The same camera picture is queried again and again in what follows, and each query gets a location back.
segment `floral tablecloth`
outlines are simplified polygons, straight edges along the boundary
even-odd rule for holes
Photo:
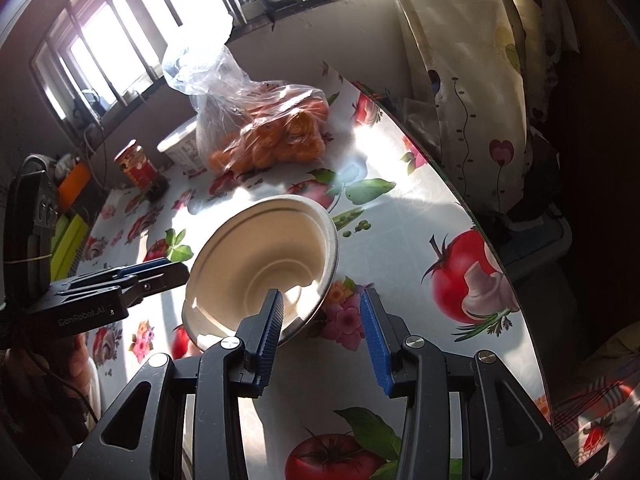
[[[340,240],[328,297],[308,330],[278,350],[264,395],[240,399],[254,479],[319,478],[312,473],[322,470],[327,447],[352,457],[334,464],[335,478],[393,473],[405,402],[385,397],[373,375],[359,312],[360,292],[369,284],[412,333],[444,351],[495,351],[529,395],[544,403],[516,297],[460,198],[375,102],[326,66],[321,79],[331,103],[321,162],[216,180],[210,173],[187,178],[174,166],[165,173],[168,192],[154,204],[136,190],[114,190],[78,269],[82,274],[163,255],[191,266],[217,227],[276,194],[310,197],[327,209]],[[184,354],[183,301],[183,287],[152,296],[130,309],[127,319],[89,334],[103,406],[150,354]],[[455,396],[452,428],[456,459],[462,450]],[[366,444],[363,434],[372,435]],[[453,470],[458,465],[452,460]]]

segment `blue gripper pad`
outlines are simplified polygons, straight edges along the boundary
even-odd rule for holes
[[[366,290],[360,295],[360,317],[376,380],[388,396],[394,385],[391,376],[391,353]]]
[[[280,339],[280,329],[282,328],[282,321],[284,320],[284,298],[279,290],[276,291],[271,303],[271,309],[264,325],[262,339],[260,340],[256,355],[257,382],[255,386],[260,391],[269,384],[271,369],[276,359],[276,348],[278,347],[278,340]]]
[[[120,272],[118,272],[117,278],[124,278],[125,276],[144,272],[145,270],[155,269],[156,267],[162,267],[170,263],[171,261],[169,261],[167,258],[157,258],[156,260],[151,260],[150,262],[130,265],[121,269]]]

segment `clear plastic bag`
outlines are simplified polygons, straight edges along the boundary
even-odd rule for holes
[[[196,143],[216,175],[265,170],[278,162],[311,162],[324,154],[329,115],[324,93],[284,81],[255,82],[224,45],[225,29],[183,25],[167,46],[169,86],[191,97]]]

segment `white container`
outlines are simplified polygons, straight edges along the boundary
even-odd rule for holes
[[[206,350],[235,335],[277,288],[282,344],[318,311],[337,264],[338,235],[321,205],[294,195],[260,200],[222,224],[198,254],[182,306],[187,334]]]
[[[206,169],[198,155],[195,117],[178,126],[160,142],[158,151],[167,155],[189,176],[199,174]]]

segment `metal screw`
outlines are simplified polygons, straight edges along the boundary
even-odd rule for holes
[[[236,348],[239,345],[240,340],[235,336],[225,337],[222,341],[220,341],[220,346],[222,346],[222,348],[226,348],[227,350]]]
[[[411,335],[404,340],[404,344],[409,348],[422,348],[424,346],[424,339],[419,335]]]
[[[483,363],[490,365],[495,363],[497,357],[490,350],[481,350],[478,352],[478,359],[480,359]]]
[[[147,361],[153,368],[164,366],[169,361],[167,354],[153,354]]]

